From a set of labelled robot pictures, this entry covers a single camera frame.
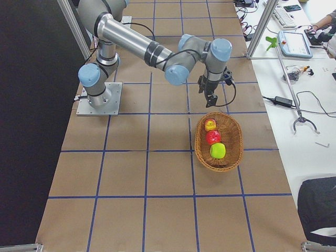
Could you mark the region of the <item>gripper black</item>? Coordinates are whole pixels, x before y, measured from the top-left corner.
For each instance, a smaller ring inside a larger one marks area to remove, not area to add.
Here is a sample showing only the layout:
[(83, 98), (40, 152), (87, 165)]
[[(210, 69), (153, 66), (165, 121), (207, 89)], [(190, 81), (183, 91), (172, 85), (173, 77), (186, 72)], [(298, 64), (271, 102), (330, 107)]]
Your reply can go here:
[(206, 98), (206, 107), (216, 106), (218, 96), (215, 94), (215, 90), (218, 87), (220, 80), (211, 81), (204, 75), (198, 79), (198, 93), (203, 93)]

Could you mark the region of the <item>person forearm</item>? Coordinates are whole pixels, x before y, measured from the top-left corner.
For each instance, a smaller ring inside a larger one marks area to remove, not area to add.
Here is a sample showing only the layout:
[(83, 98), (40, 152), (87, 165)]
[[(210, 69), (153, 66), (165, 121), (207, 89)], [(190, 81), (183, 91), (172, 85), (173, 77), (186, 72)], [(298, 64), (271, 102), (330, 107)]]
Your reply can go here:
[(317, 31), (327, 25), (331, 25), (335, 21), (335, 10), (327, 14), (324, 18), (312, 25), (312, 30)]

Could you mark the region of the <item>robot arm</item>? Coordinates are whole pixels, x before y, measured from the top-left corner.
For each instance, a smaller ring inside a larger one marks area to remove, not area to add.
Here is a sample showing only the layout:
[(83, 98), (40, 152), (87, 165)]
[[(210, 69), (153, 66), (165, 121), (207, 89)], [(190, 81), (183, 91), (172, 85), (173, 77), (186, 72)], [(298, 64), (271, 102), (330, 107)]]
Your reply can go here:
[(172, 52), (121, 23), (123, 10), (128, 4), (128, 1), (79, 2), (81, 22), (100, 42), (97, 62), (102, 66), (117, 62), (113, 47), (118, 45), (144, 60), (148, 66), (162, 70), (166, 80), (178, 86), (186, 83), (199, 61), (205, 65), (205, 71), (198, 79), (199, 93), (204, 94), (206, 107), (215, 107), (218, 84), (223, 81), (234, 85), (232, 72), (226, 66), (232, 52), (230, 41), (222, 38), (206, 41), (184, 34), (178, 43), (178, 52)]

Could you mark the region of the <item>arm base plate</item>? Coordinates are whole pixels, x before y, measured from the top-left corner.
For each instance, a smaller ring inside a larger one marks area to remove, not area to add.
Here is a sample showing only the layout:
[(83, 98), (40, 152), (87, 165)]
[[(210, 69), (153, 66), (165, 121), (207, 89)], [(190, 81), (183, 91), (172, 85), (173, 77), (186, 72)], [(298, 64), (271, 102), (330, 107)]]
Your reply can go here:
[(118, 116), (122, 94), (122, 82), (105, 82), (106, 89), (100, 96), (89, 96), (85, 90), (79, 97), (78, 116)]
[(122, 21), (121, 21), (122, 24), (130, 25), (131, 22), (132, 22), (132, 16), (123, 16), (122, 17)]

